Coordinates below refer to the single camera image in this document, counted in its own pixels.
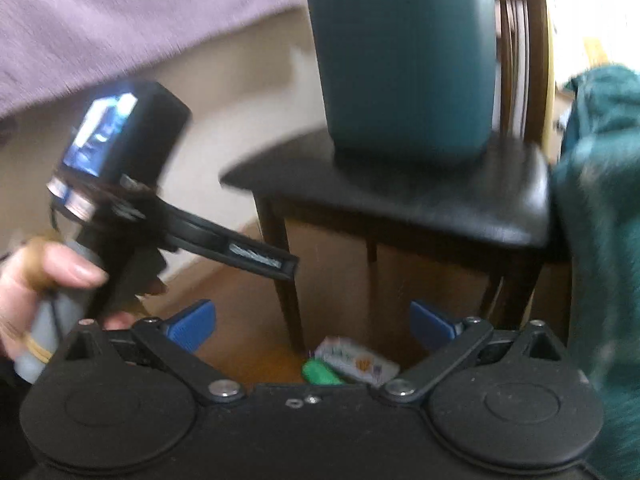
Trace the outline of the person's left hand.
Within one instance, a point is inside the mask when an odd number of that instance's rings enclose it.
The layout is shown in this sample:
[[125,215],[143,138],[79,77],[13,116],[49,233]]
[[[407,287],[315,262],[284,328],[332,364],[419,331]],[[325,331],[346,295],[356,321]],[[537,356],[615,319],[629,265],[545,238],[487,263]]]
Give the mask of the person's left hand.
[[38,236],[18,248],[1,266],[1,355],[15,360],[23,352],[45,292],[95,289],[107,279],[96,264],[60,242]]

